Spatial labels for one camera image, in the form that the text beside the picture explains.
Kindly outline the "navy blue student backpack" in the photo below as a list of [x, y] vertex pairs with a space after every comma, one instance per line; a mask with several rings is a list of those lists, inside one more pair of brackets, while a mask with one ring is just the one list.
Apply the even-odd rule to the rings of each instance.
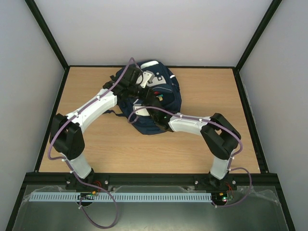
[[148, 60], [121, 68], [103, 88], [117, 97], [121, 110], [143, 135], [170, 131], [171, 114], [180, 112], [181, 94], [176, 76], [162, 62]]

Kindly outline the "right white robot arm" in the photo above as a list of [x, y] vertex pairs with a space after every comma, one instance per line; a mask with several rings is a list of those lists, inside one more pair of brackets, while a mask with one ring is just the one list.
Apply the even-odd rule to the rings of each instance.
[[141, 94], [143, 103], [154, 123], [164, 131], [187, 132], [202, 136], [210, 152], [214, 155], [210, 176], [205, 184], [219, 189], [226, 184], [234, 156], [241, 152], [241, 135], [219, 113], [210, 117], [197, 117], [173, 113], [166, 110], [158, 96], [150, 89]]

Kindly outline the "yellow capped glue stick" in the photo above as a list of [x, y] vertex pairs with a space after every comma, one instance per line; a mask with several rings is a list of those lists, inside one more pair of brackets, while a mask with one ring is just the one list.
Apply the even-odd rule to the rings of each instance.
[[159, 99], [159, 101], [162, 101], [163, 100], [163, 95], [159, 95], [159, 96], [157, 96], [157, 98]]

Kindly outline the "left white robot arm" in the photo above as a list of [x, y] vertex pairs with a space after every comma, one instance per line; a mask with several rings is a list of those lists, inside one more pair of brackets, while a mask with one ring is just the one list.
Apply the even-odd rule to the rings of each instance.
[[88, 177], [94, 171], [83, 154], [84, 132], [99, 116], [113, 108], [120, 97], [137, 95], [147, 88], [152, 79], [153, 74], [150, 72], [127, 65], [119, 77], [106, 82], [83, 106], [66, 115], [57, 114], [52, 120], [48, 158], [54, 159], [51, 149], [55, 149], [60, 153], [58, 159], [67, 164], [78, 182], [88, 187], [93, 186]]

